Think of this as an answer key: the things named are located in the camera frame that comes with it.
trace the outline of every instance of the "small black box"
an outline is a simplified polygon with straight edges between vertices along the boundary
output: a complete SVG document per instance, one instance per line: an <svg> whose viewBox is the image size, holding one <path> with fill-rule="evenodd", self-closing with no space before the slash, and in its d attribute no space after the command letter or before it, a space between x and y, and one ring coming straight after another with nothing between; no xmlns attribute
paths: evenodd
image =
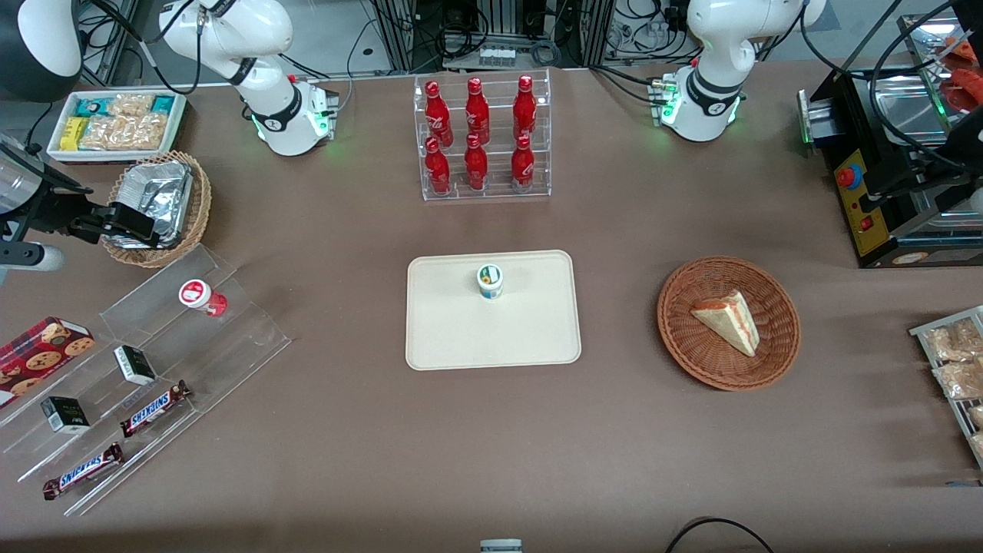
<svg viewBox="0 0 983 553"><path fill-rule="evenodd" d="M140 386L153 384L156 375L150 368L150 363L146 361L146 355L135 347L121 345L113 350L116 355L116 363L123 371L123 378Z"/></svg>
<svg viewBox="0 0 983 553"><path fill-rule="evenodd" d="M77 399L49 396L41 402L41 410L55 432L82 434L88 430L86 414Z"/></svg>

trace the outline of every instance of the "beige tray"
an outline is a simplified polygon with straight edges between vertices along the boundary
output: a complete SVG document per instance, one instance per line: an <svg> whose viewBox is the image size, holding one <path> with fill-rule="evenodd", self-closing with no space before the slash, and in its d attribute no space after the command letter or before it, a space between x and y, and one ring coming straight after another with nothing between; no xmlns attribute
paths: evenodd
<svg viewBox="0 0 983 553"><path fill-rule="evenodd" d="M482 297L475 274L501 267L503 292ZM566 252L422 257L406 284L406 362L418 371L560 365L580 357L573 262Z"/></svg>

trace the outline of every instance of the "red button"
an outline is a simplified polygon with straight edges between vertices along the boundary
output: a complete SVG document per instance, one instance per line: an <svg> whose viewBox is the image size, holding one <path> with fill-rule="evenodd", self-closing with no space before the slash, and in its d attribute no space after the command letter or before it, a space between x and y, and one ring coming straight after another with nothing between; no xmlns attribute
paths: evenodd
<svg viewBox="0 0 983 553"><path fill-rule="evenodd" d="M853 184L856 178L857 178L856 171L854 171L850 167L845 167L837 171L837 184L839 184L839 186L842 186L843 188L846 188L851 184Z"/></svg>

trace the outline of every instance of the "small cup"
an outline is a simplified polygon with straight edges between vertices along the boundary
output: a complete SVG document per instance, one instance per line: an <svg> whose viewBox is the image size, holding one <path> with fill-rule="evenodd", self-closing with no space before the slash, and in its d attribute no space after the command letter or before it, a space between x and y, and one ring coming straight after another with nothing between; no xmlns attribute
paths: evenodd
<svg viewBox="0 0 983 553"><path fill-rule="evenodd" d="M501 285L501 267L487 264L478 269L478 288L487 299L495 299L501 295Z"/></svg>
<svg viewBox="0 0 983 553"><path fill-rule="evenodd" d="M225 296L213 291L204 280L197 278L188 280L181 286L178 299L187 307L201 311L209 317L220 317L229 305Z"/></svg>

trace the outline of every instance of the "sandwich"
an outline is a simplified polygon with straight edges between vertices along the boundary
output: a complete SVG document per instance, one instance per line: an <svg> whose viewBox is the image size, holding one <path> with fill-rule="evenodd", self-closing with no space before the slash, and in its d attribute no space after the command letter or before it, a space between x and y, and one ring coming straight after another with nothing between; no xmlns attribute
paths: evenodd
<svg viewBox="0 0 983 553"><path fill-rule="evenodd" d="M761 339L751 318L751 310L747 308L747 301L739 291L734 290L720 299L701 301L693 306L690 313L738 351L754 357L754 350Z"/></svg>

